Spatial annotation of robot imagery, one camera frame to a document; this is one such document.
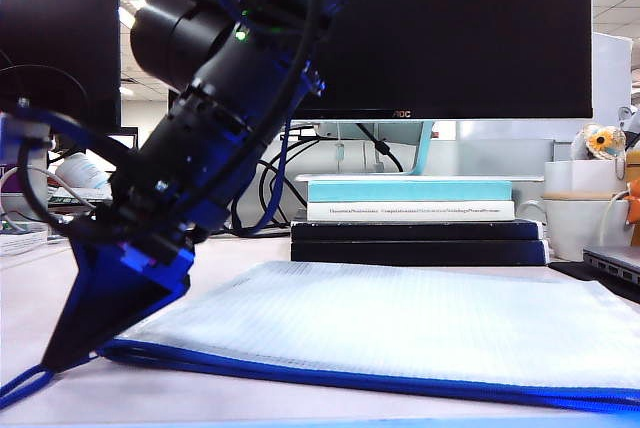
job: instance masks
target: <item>screw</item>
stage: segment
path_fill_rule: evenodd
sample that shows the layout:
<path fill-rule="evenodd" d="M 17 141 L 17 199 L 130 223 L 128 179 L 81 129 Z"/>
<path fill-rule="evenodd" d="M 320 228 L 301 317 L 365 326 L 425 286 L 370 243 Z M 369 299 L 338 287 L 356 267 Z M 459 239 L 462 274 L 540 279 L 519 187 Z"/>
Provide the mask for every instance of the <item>screw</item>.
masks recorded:
<path fill-rule="evenodd" d="M 160 193 L 166 191 L 167 188 L 169 188 L 169 183 L 166 181 L 158 180 L 156 183 L 156 191 L 159 191 Z"/>

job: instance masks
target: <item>plush toy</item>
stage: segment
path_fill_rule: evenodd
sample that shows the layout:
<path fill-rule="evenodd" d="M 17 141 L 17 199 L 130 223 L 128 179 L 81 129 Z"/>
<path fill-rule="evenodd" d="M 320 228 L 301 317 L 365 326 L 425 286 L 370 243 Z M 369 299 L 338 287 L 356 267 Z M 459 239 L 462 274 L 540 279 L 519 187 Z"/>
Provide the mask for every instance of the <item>plush toy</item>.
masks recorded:
<path fill-rule="evenodd" d="M 571 144 L 571 158 L 574 160 L 624 158 L 625 141 L 624 132 L 615 126 L 588 123 Z"/>

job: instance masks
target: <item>black cylinder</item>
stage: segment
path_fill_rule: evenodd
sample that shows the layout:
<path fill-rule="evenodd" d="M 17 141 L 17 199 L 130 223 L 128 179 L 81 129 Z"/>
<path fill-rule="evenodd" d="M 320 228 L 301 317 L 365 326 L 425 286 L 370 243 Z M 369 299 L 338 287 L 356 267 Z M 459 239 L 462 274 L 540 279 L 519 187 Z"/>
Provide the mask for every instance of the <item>black cylinder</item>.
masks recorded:
<path fill-rule="evenodd" d="M 231 18 L 211 3 L 147 0 L 136 13 L 131 49 L 144 71 L 184 91 L 232 29 Z"/>

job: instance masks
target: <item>computer monitor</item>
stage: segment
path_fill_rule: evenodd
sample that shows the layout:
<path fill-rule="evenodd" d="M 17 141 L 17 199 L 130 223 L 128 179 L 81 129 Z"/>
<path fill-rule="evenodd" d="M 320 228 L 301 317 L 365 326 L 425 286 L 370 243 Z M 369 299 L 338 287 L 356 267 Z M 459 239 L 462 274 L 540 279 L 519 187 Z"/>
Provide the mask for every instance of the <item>computer monitor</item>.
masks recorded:
<path fill-rule="evenodd" d="M 118 128 L 118 5 L 119 0 L 0 0 L 0 49 L 14 64 L 51 65 L 67 71 L 86 89 L 89 107 L 63 76 L 42 70 L 0 77 L 0 94 L 27 94 L 34 104 L 94 128 Z"/>
<path fill-rule="evenodd" d="M 591 0 L 350 0 L 295 118 L 591 117 Z"/>

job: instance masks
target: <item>yellow flower toy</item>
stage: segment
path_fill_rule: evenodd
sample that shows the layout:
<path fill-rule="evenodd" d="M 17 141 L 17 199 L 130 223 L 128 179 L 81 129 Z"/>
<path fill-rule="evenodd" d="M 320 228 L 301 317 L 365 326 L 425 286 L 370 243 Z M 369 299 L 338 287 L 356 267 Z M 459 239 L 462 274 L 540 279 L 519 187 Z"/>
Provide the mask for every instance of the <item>yellow flower toy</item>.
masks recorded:
<path fill-rule="evenodd" d="M 589 123 L 582 129 L 587 150 L 600 160 L 613 160 L 624 155 L 625 136 L 615 126 Z"/>

